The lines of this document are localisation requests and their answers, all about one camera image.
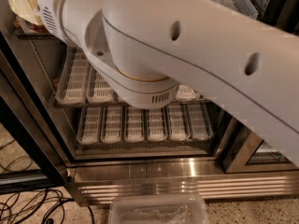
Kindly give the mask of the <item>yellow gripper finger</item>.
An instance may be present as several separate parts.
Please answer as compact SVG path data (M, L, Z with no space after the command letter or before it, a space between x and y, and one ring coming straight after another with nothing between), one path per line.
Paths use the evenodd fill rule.
M38 15L37 0L8 0L8 3L16 15L33 24L42 24Z

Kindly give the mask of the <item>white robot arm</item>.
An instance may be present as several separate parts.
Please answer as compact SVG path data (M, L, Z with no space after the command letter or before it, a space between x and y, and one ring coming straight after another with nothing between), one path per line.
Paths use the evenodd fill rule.
M90 64L128 104L158 108L179 84L299 164L299 37L210 0L7 0Z

